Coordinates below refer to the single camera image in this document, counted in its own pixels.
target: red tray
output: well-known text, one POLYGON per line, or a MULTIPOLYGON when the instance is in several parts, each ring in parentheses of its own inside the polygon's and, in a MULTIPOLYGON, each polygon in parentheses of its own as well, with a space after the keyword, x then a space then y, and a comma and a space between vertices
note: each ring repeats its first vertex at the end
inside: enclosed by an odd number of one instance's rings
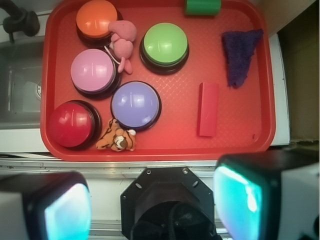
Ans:
POLYGON ((137 27, 131 56, 133 74, 123 74, 122 84, 144 81, 159 93, 162 113, 150 129, 137 133, 136 150, 114 152, 66 149, 49 136, 51 113, 70 100, 84 100, 100 112, 103 128, 111 118, 111 98, 91 100, 73 86, 70 67, 75 56, 87 49, 76 30, 78 9, 88 0, 65 0, 51 13, 45 33, 41 136, 48 150, 65 161, 183 161, 216 160, 222 154, 265 151, 275 134, 275 106, 268 32, 262 15, 246 0, 222 0, 217 16, 184 15, 184 0, 111 0, 123 18, 137 27), (140 60, 139 43, 154 24, 180 26, 190 47, 185 66, 173 75, 148 71, 140 60), (222 45, 226 31, 264 30, 252 57, 248 78, 238 89, 228 87, 227 64, 222 45), (197 136, 199 86, 219 84, 215 137, 197 136))

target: pink stuffed toy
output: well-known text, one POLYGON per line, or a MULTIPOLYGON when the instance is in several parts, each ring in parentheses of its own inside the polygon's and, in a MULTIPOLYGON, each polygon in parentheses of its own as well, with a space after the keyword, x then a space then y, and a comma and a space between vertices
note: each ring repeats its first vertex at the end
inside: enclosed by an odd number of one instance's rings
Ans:
POLYGON ((134 50, 132 42, 137 36, 135 25, 127 20, 112 21, 109 23, 109 31, 112 34, 110 49, 113 50, 115 57, 120 60, 118 62, 114 59, 119 64, 118 73, 125 70, 128 74, 132 74, 133 69, 129 58, 134 50))

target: black faucet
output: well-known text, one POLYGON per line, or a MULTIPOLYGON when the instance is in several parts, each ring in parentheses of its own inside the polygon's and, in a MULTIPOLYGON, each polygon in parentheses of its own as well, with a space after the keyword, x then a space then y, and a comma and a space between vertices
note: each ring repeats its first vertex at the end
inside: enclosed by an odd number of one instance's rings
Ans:
POLYGON ((3 20, 3 29, 9 34, 11 43, 15 42, 14 32, 22 31, 28 37, 32 37, 39 32, 40 23, 34 11, 19 8, 11 0, 0 0, 0 8, 10 15, 3 20))

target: stainless steel sink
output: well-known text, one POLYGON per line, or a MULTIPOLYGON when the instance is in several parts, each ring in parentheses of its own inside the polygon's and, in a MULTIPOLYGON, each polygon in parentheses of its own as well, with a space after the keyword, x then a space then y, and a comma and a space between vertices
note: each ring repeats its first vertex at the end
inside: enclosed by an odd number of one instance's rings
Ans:
POLYGON ((44 36, 0 43, 0 130, 40 127, 44 36))

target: purple sponge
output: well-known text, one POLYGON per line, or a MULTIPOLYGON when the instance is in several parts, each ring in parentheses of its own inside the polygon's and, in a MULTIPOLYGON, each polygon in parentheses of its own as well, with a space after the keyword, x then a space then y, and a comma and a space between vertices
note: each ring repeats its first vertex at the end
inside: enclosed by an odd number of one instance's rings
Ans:
POLYGON ((248 77, 251 57, 264 31, 227 31, 222 42, 228 64, 228 85, 239 88, 248 77))

